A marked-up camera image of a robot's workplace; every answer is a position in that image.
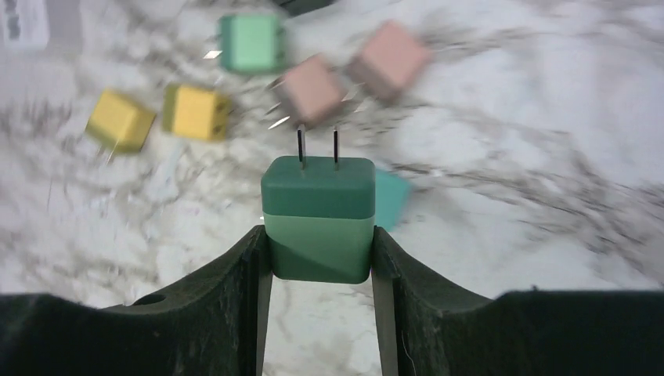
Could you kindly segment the black power strip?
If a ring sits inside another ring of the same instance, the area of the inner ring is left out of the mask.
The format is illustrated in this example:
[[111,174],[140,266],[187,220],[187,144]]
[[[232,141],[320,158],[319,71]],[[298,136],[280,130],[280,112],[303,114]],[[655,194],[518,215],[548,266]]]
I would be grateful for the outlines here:
[[300,16],[335,3],[334,0],[272,0],[272,3],[289,16]]

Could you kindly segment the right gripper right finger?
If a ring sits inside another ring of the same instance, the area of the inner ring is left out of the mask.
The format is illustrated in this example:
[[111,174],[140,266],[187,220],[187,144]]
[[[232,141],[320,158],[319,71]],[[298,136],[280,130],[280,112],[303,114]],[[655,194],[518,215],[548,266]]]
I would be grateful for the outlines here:
[[382,228],[371,279],[385,375],[660,375],[661,291],[512,291],[490,299]]

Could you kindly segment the green plug adapter white strip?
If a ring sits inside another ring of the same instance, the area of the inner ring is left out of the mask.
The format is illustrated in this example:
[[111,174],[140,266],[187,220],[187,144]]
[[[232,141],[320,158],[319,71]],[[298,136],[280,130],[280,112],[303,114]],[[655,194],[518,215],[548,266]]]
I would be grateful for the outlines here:
[[282,280],[361,284],[370,273],[376,168],[363,157],[308,156],[305,127],[298,152],[278,157],[261,179],[272,271]]

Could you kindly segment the teal plug adapter round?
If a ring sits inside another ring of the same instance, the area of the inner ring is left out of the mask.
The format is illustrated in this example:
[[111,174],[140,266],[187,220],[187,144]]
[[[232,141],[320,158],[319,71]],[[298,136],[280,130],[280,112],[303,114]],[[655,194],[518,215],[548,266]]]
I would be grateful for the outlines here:
[[401,220],[411,191],[408,180],[382,169],[376,170],[375,223],[391,231]]

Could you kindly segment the pink plug adapter round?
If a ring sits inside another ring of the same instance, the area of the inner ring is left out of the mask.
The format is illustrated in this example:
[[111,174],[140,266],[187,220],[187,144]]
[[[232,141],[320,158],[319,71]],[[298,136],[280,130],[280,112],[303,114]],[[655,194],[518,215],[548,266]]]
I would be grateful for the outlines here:
[[345,102],[348,90],[331,70],[324,55],[318,53],[288,69],[269,86],[278,100],[268,112],[281,109],[274,129],[290,122],[312,127],[330,118]]

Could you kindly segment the yellow plug adapter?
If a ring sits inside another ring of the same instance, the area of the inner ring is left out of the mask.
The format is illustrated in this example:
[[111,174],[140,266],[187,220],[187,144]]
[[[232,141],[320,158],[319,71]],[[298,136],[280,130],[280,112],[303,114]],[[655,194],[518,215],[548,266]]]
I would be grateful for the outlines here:
[[169,84],[164,90],[161,127],[175,136],[223,140],[232,108],[230,97],[214,89]]
[[143,148],[156,116],[155,111],[132,97],[105,89],[88,119],[85,132],[115,153],[135,154]]

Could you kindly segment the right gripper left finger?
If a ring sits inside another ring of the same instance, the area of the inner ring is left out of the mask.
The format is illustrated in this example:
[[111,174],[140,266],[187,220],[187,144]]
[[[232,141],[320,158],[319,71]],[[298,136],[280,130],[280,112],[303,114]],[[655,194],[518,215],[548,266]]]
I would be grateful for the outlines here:
[[226,253],[131,305],[1,297],[4,375],[260,375],[272,272],[252,228]]

